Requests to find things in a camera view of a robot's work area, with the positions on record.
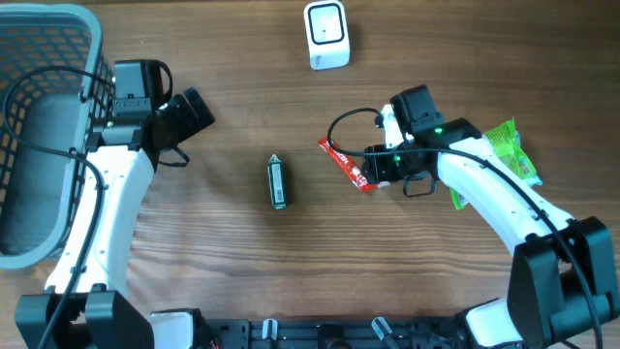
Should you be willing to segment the red Nescafe stick sachet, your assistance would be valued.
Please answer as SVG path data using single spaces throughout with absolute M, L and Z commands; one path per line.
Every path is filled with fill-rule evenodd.
M 355 161 L 349 155 L 334 150 L 328 144 L 327 138 L 318 140 L 318 145 L 329 155 L 329 157 L 338 165 L 340 170 L 348 177 L 352 184 L 362 193 L 369 193 L 376 189 L 389 186 L 388 182 L 380 182 L 379 184 L 370 183 Z

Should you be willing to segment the dark green gum pack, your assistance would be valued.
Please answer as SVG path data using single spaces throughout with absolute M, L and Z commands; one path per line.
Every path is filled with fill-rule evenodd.
M 273 154 L 268 160 L 267 173 L 271 204 L 274 209 L 285 209 L 288 205 L 285 172 L 282 161 L 276 154 Z

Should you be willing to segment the green Haribo gummy bag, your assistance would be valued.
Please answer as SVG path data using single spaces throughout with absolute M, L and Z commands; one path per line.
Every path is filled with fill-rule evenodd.
M 489 142 L 493 153 L 499 158 L 499 160 L 517 175 L 513 146 L 514 133 L 516 131 L 517 129 L 515 122 L 512 119 L 485 132 L 482 137 Z

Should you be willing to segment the teal tissue packet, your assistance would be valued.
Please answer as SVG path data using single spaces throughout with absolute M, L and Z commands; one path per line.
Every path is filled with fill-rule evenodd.
M 517 168 L 517 175 L 526 181 L 526 183 L 532 187 L 534 185 L 541 186 L 543 184 L 542 180 L 538 176 L 537 170 L 535 169 L 533 163 L 527 156 L 527 154 L 521 148 L 521 138 L 518 131 L 514 133 L 514 156 Z

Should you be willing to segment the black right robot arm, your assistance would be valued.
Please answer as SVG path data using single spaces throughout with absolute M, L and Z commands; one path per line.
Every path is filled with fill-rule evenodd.
M 446 122 L 424 85 L 393 96 L 375 119 L 382 144 L 365 148 L 372 184 L 429 177 L 460 194 L 512 256 L 507 295 L 466 311 L 474 345 L 546 348 L 619 316 L 611 233 L 536 193 L 464 118 Z

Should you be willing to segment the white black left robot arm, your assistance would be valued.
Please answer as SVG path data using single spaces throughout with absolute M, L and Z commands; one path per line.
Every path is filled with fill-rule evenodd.
M 162 85 L 171 71 L 157 60 L 115 64 L 112 112 L 96 119 L 85 155 L 83 189 L 63 255 L 41 295 L 24 296 L 15 322 L 31 348 L 190 348 L 206 325 L 197 310 L 143 317 L 125 298 L 133 232 L 163 151 L 215 118 L 193 88 Z

